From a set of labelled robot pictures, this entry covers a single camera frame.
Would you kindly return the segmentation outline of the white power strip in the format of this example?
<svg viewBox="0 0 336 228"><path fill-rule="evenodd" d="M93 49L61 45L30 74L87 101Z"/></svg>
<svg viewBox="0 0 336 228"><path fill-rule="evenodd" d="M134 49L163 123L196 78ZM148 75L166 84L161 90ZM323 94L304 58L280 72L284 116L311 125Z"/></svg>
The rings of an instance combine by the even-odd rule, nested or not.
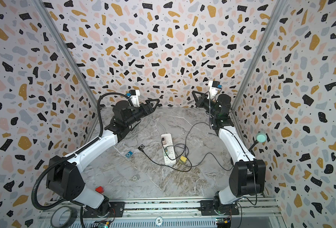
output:
<svg viewBox="0 0 336 228"><path fill-rule="evenodd" d="M172 136L171 134L162 134L161 139L163 137L166 140L166 144L163 144L161 142L165 165L168 165L168 166L175 165L177 160L176 160L176 154L174 150Z"/></svg>

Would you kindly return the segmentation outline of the blue mp3 player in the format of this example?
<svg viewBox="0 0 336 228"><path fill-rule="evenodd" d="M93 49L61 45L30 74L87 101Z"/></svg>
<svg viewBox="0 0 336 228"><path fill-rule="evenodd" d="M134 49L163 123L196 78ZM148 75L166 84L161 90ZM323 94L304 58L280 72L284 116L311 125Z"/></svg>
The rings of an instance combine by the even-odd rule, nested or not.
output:
<svg viewBox="0 0 336 228"><path fill-rule="evenodd" d="M132 155L133 155L133 152L129 151L125 156L126 156L127 158L130 158L130 157L132 157Z"/></svg>

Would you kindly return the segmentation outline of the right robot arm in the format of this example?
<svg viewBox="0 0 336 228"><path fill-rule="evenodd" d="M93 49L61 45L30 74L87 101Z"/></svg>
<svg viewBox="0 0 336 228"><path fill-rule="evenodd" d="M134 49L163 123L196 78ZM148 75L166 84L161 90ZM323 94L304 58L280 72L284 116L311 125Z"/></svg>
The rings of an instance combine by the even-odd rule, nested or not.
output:
<svg viewBox="0 0 336 228"><path fill-rule="evenodd" d="M213 198L213 208L218 214L229 214L236 202L248 196L257 196L264 191L266 164L258 160L240 139L229 113L231 97L220 94L217 100L209 93L193 91L196 107L204 108L209 114L209 124L228 150L233 169L229 185L218 191Z"/></svg>

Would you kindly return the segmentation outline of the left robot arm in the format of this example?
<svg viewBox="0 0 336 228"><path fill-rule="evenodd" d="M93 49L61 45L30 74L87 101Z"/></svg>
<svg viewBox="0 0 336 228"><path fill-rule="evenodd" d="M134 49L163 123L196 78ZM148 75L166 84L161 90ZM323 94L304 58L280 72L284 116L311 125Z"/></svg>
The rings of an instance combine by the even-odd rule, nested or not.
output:
<svg viewBox="0 0 336 228"><path fill-rule="evenodd" d="M158 107L159 99L147 99L139 102L139 91L130 90L128 94L121 94L124 100L113 106L113 117L107 126L103 125L101 101L113 92L103 94L97 101L97 116L100 131L96 138L77 149L76 151L60 157L58 155L50 159L48 167L37 178L32 192L32 205L40 210L50 210L64 201L74 203L82 209L93 211L98 217L105 217L110 212L109 198L85 185L82 178L84 169L107 149L122 141L127 134L138 124L142 118L154 113ZM59 195L57 202L43 206L39 203L37 193L43 179L46 179L46 187Z"/></svg>

